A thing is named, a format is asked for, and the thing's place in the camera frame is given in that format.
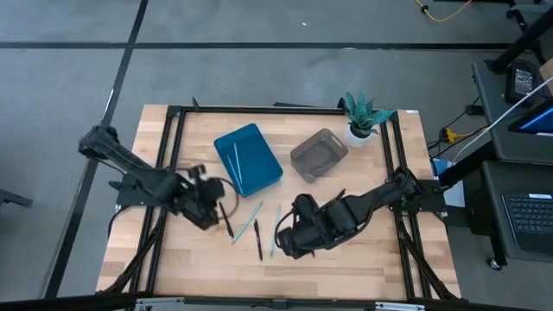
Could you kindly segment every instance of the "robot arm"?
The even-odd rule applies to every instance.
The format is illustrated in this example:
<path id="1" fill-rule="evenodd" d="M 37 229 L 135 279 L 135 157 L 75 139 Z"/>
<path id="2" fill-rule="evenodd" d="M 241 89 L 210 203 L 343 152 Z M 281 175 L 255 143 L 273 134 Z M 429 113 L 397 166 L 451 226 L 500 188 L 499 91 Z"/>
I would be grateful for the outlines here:
<path id="1" fill-rule="evenodd" d="M 321 208 L 310 194 L 300 194 L 287 215 L 294 214 L 294 224 L 276 234 L 276 244 L 294 259 L 314 250 L 332 249 L 365 229 L 372 213 L 381 206 L 400 199 L 412 201 L 423 193 L 416 177 L 398 168 L 384 185 L 360 196 L 339 195 Z"/>
<path id="2" fill-rule="evenodd" d="M 117 164 L 133 177 L 136 182 L 131 186 L 139 188 L 152 205 L 175 215 L 182 213 L 202 230 L 219 223 L 216 201 L 225 191 L 220 180 L 200 178 L 200 174 L 205 173 L 203 166 L 188 170 L 194 183 L 165 168 L 152 168 L 119 143 L 115 128 L 105 125 L 94 126 L 80 139 L 79 152 L 88 158 L 109 159 Z"/>

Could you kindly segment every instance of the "floor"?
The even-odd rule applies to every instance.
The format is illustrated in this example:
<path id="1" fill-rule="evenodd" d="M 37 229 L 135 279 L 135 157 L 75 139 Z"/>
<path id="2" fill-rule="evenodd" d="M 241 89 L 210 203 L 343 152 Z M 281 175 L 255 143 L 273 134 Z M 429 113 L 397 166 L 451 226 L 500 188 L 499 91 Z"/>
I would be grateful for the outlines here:
<path id="1" fill-rule="evenodd" d="M 460 3 L 426 0 L 435 16 Z M 470 64 L 500 50 L 139 49 L 124 80 L 124 50 L 13 48 L 2 41 L 127 42 L 140 0 L 0 0 L 0 188 L 32 197 L 30 209 L 0 209 L 0 301 L 41 297 L 67 215 L 85 169 L 77 142 L 98 123 L 111 89 L 122 82 L 112 124 L 130 147 L 144 104 L 335 106 L 345 91 L 365 89 L 377 108 L 419 110 L 427 141 L 478 96 Z M 471 3 L 435 23 L 411 0 L 155 0 L 137 42 L 510 43 L 520 27 L 502 3 Z M 536 16 L 528 15 L 527 21 Z M 543 46 L 553 55 L 553 40 Z M 525 58 L 534 60 L 531 54 Z M 459 132 L 485 123 L 464 117 Z M 454 152 L 444 158 L 451 159 Z M 60 295 L 93 293 L 118 175 L 100 167 Z M 551 309 L 553 266 L 511 260 L 490 270 L 485 238 L 450 228 L 463 297 L 469 301 Z M 192 309 L 216 309 L 194 307 Z"/>

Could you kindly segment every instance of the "white cable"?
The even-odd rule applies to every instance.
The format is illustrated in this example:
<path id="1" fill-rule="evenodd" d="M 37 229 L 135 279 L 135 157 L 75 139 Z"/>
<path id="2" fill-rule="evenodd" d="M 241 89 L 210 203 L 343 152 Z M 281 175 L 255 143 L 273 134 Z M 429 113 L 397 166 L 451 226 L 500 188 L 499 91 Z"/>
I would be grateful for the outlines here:
<path id="1" fill-rule="evenodd" d="M 461 151 L 459 151 L 459 153 L 457 153 L 457 155 L 455 156 L 455 158 L 453 159 L 453 163 L 457 163 L 457 157 L 459 157 L 459 155 L 465 151 L 466 148 L 468 148 L 468 146 L 472 145 L 474 142 L 476 142 L 480 137 L 484 136 L 484 134 L 486 134 L 488 131 L 490 131 L 492 129 L 492 127 L 494 127 L 496 124 L 498 124 L 501 119 L 503 119 L 506 115 L 508 115 L 513 109 L 517 108 L 517 106 L 519 106 L 520 104 L 522 104 L 528 97 L 534 95 L 535 92 L 539 91 L 542 87 L 546 86 L 548 83 L 550 83 L 551 81 L 553 80 L 553 77 L 547 79 L 545 82 L 543 82 L 540 86 L 536 87 L 533 91 L 529 92 L 529 93 L 526 93 L 526 96 L 524 96 L 522 99 L 520 99 L 515 105 L 513 105 L 513 107 L 511 107 L 508 111 L 506 111 L 503 115 L 501 115 L 501 117 L 499 117 L 497 120 L 495 120 L 494 123 L 492 123 L 492 125 L 488 126 L 487 129 L 485 129 L 484 131 L 482 131 L 475 139 L 473 139 L 472 141 L 470 141 L 469 143 L 467 143 L 465 145 L 465 147 L 463 147 L 461 149 Z"/>

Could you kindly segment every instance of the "blue tray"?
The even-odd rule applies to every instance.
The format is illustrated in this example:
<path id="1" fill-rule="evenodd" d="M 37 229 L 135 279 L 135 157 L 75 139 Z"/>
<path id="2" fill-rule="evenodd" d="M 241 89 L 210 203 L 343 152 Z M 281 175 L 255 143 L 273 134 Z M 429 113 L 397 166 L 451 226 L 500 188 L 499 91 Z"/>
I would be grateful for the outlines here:
<path id="1" fill-rule="evenodd" d="M 235 143 L 239 163 L 236 160 Z M 269 145 L 255 124 L 248 124 L 219 137 L 213 144 L 232 183 L 243 197 L 279 181 L 283 176 L 283 168 L 270 152 Z"/>

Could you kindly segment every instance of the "wheel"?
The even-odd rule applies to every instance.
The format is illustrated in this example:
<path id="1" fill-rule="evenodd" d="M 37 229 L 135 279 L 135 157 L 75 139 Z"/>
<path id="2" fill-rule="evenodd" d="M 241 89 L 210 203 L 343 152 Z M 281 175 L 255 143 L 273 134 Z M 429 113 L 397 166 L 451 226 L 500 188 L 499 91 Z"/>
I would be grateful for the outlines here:
<path id="1" fill-rule="evenodd" d="M 498 265 L 498 263 L 495 262 L 495 259 L 488 259 L 488 260 L 486 260 L 486 263 L 490 268 L 492 268 L 496 271 L 501 271 L 501 266 Z"/>

